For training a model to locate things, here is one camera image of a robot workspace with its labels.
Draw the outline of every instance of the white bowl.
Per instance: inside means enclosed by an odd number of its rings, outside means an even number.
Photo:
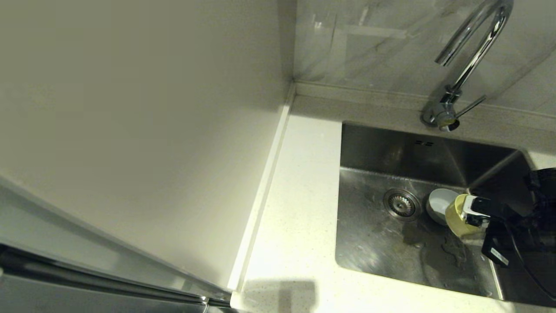
[[[446,223],[446,209],[452,203],[459,193],[450,189],[435,189],[429,195],[429,200],[426,202],[426,211],[429,216],[440,225],[447,226]]]

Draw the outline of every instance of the faucet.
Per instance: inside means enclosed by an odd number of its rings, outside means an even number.
[[[471,38],[475,31],[492,14],[496,14],[488,32],[479,45],[476,53],[469,59],[458,79],[453,85],[446,85],[446,93],[439,102],[429,105],[421,115],[422,121],[431,127],[438,127],[441,131],[452,131],[459,126],[459,118],[472,108],[486,100],[486,96],[475,100],[461,112],[456,113],[454,104],[461,96],[461,87],[467,81],[471,73],[477,68],[479,62],[487,54],[492,44],[502,29],[508,22],[512,13],[514,0],[485,0],[475,9],[471,15],[463,22],[458,31],[453,35],[448,44],[444,47],[435,62],[448,66],[454,57],[461,51],[461,48]]]

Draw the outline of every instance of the kitchen sink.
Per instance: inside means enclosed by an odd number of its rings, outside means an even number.
[[[498,268],[425,210],[437,188],[526,214],[531,170],[516,149],[344,123],[336,261],[341,267],[494,299],[547,305],[518,262]]]

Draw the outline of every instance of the yellow cup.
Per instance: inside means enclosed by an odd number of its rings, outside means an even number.
[[[457,196],[446,209],[446,223],[448,224],[448,227],[450,227],[451,231],[460,238],[483,231],[479,227],[465,223],[465,221],[460,217],[460,214],[463,211],[463,203],[465,202],[467,196],[468,194],[461,194]]]

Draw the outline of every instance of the sink drain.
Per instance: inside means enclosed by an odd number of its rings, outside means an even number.
[[[383,202],[388,213],[402,221],[413,221],[421,214],[419,201],[407,190],[391,189],[384,194]]]

